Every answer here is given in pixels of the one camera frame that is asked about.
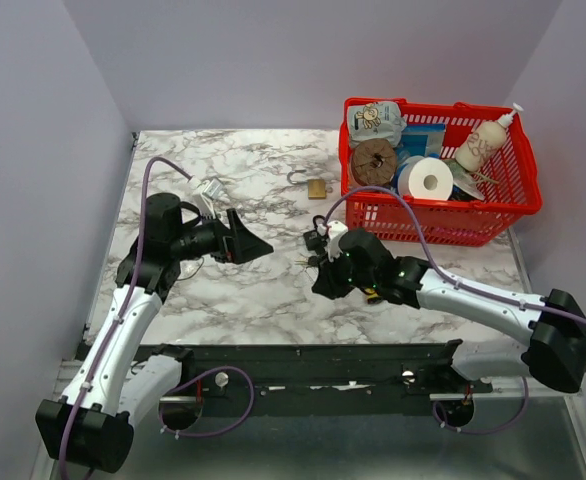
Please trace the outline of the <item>black-headed keys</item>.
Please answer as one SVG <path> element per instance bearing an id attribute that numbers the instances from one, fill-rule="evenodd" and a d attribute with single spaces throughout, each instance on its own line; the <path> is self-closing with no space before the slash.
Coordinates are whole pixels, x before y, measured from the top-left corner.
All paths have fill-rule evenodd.
<path id="1" fill-rule="evenodd" d="M 307 269 L 318 269 L 322 258 L 318 255 L 311 255 L 308 257 L 302 257 L 295 261 L 295 264 L 302 267 L 304 270 Z"/>

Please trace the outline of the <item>yellow padlock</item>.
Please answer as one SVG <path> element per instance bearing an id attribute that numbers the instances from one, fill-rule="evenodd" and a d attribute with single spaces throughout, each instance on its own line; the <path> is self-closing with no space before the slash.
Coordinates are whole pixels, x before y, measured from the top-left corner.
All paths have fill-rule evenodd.
<path id="1" fill-rule="evenodd" d="M 364 290 L 366 303 L 368 305 L 375 305 L 379 304 L 383 301 L 383 299 L 377 294 L 374 289 L 367 288 Z"/>

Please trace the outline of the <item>black padlock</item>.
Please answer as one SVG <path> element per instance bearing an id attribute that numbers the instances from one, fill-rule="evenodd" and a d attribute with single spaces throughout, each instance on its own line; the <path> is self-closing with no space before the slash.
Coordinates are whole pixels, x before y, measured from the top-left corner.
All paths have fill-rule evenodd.
<path id="1" fill-rule="evenodd" d="M 317 255 L 320 255 L 325 248 L 325 239 L 318 231 L 319 227 L 324 224 L 324 221 L 324 216 L 314 215 L 312 218 L 313 228 L 303 234 L 303 240 L 307 250 Z"/>

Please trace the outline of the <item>large brass padlock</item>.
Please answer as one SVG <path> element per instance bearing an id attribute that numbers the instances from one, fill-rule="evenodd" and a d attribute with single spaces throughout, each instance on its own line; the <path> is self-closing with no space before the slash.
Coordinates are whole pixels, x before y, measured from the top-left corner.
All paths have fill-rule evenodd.
<path id="1" fill-rule="evenodd" d="M 303 185 L 307 188 L 310 200 L 323 200 L 333 191 L 332 187 L 322 178 L 311 178 L 305 169 L 294 169 L 287 173 L 287 181 L 291 185 Z"/>

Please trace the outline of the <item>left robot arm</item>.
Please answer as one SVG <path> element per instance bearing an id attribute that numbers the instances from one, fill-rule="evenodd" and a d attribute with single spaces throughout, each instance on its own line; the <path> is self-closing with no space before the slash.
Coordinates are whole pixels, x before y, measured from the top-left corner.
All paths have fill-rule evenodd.
<path id="1" fill-rule="evenodd" d="M 63 477 L 70 463 L 91 471 L 117 472 L 131 449 L 134 431 L 168 391 L 187 393 L 195 380 L 185 354 L 155 354 L 128 376 L 147 328 L 178 279 L 185 260 L 211 256 L 243 264 L 273 248 L 228 210 L 217 217 L 184 222 L 187 203 L 171 193 L 154 194 L 141 211 L 141 231 L 117 269 L 111 306 L 75 377 L 56 400 L 44 400 L 36 424 L 49 456 Z"/>

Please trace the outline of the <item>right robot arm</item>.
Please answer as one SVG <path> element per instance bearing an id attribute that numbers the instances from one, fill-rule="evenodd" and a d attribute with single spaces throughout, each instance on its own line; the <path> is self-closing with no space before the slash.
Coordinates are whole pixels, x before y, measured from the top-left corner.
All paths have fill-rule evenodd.
<path id="1" fill-rule="evenodd" d="M 530 376 L 562 393 L 576 393 L 586 374 L 586 318 L 574 297 L 510 292 L 451 274 L 413 256 L 394 256 L 372 233 L 335 222 L 306 235 L 318 276 L 312 291 L 334 300 L 353 290 L 415 309 L 449 313 L 506 335 L 460 343 L 437 362 L 433 379 L 453 392 L 468 380 Z"/>

